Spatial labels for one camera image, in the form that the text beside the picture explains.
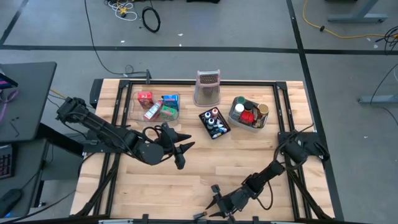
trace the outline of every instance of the green box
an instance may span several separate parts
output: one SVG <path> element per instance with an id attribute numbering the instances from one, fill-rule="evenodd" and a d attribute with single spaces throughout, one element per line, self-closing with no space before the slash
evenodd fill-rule
<path id="1" fill-rule="evenodd" d="M 160 115 L 166 121 L 174 121 L 178 118 L 178 112 L 176 109 L 164 105 L 160 110 Z"/>

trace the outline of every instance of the keyboard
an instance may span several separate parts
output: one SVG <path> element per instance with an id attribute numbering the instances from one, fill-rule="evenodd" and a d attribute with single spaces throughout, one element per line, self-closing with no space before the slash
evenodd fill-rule
<path id="1" fill-rule="evenodd" d="M 14 175 L 12 152 L 13 149 L 10 144 L 0 146 L 0 179 L 9 178 Z"/>

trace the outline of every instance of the clear plastic bin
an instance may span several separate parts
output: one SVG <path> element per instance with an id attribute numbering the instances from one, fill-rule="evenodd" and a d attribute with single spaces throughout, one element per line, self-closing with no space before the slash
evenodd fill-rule
<path id="1" fill-rule="evenodd" d="M 163 98 L 162 96 L 164 95 L 177 95 L 178 96 L 178 110 L 177 110 L 177 115 L 175 116 L 174 119 L 172 118 L 167 118 L 164 119 L 161 115 L 159 115 L 156 119 L 148 121 L 147 119 L 144 118 L 144 115 L 148 112 L 148 109 L 144 109 L 140 102 L 138 101 L 138 93 L 139 91 L 134 92 L 131 95 L 130 99 L 130 108 L 129 108 L 129 119 L 134 120 L 137 122 L 138 125 L 141 126 L 155 126 L 155 125 L 160 125 L 163 122 L 167 122 L 169 126 L 175 126 L 178 124 L 178 118 L 180 117 L 180 93 L 178 92 L 165 92 L 165 91 L 156 91 L 152 90 L 152 101 L 156 103 L 157 101 L 162 101 Z"/>
<path id="2" fill-rule="evenodd" d="M 232 118 L 232 114 L 233 114 L 235 105 L 237 104 L 237 99 L 238 99 L 238 96 L 235 97 L 235 99 L 234 99 L 234 101 L 233 101 L 233 103 L 232 103 L 231 109 L 229 110 L 229 113 L 228 113 L 228 123 L 229 123 L 229 124 L 232 124 L 232 125 L 235 125 L 235 126 L 237 126 L 237 127 L 246 129 L 246 130 L 248 130 L 248 131 L 254 132 L 254 133 L 256 133 L 256 132 L 260 131 L 262 128 L 264 128 L 264 127 L 265 127 L 265 124 L 264 124 L 264 127 L 262 127 L 262 128 L 254 128 L 254 127 L 251 126 L 251 125 L 240 123 L 238 120 Z M 258 106 L 258 105 L 259 105 L 258 103 L 253 102 L 253 101 L 248 100 L 248 99 L 246 99 L 246 101 L 250 101 L 251 103 L 253 103 L 254 106 Z"/>

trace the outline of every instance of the wooden table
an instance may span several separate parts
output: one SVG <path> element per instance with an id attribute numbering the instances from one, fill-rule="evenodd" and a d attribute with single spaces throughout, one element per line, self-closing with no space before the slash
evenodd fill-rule
<path id="1" fill-rule="evenodd" d="M 96 114 L 108 122 L 113 115 L 118 83 L 118 79 L 105 79 L 99 96 Z M 312 124 L 305 89 L 302 82 L 286 83 L 295 128 L 301 130 Z M 184 154 L 186 164 L 182 170 L 177 170 L 173 158 L 156 166 L 148 166 L 122 155 L 114 192 L 112 218 L 141 218 L 142 214 L 147 213 L 151 219 L 191 220 L 192 215 L 204 211 L 211 202 L 212 185 L 218 184 L 221 193 L 227 194 L 240 187 L 249 174 L 263 170 L 272 160 L 279 132 L 272 88 L 221 86 L 221 103 L 217 107 L 224 116 L 227 116 L 234 97 L 239 95 L 258 103 L 265 103 L 270 113 L 266 127 L 258 133 L 231 126 L 230 133 L 216 140 L 210 139 L 198 119 L 198 114 L 210 108 L 199 108 L 193 104 L 194 88 L 194 85 L 133 85 L 133 92 L 179 92 L 180 118 L 174 128 L 179 133 L 192 135 L 191 139 L 182 143 L 195 141 L 196 144 Z M 125 96 L 126 93 L 123 93 L 121 105 L 124 105 Z M 281 93 L 280 100 L 284 105 Z M 287 121 L 285 106 L 282 106 L 282 110 L 284 120 Z M 123 110 L 119 110 L 119 122 L 122 113 Z M 143 129 L 143 126 L 132 119 L 128 119 L 127 124 L 139 131 Z M 71 213 L 78 212 L 97 188 L 103 157 L 103 154 L 96 154 L 83 164 Z M 317 158 L 310 157 L 304 164 L 303 171 L 308 191 L 325 213 L 333 217 L 322 163 Z M 235 218 L 252 220 L 253 216 L 258 216 L 260 220 L 293 220 L 287 174 L 283 173 L 272 179 L 271 185 L 274 191 L 274 205 L 271 210 L 263 210 L 256 200 L 250 199 L 242 212 L 235 213 Z M 303 203 L 297 188 L 296 192 L 300 215 L 304 217 Z M 269 204 L 270 196 L 269 188 L 265 186 L 259 197 L 265 206 Z M 208 213 L 215 213 L 217 209 L 217 206 L 213 206 Z"/>

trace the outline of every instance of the computer monitor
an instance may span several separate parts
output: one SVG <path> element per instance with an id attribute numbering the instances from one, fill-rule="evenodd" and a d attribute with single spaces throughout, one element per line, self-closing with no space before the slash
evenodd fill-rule
<path id="1" fill-rule="evenodd" d="M 0 65 L 0 90 L 17 87 L 18 83 L 6 76 Z"/>

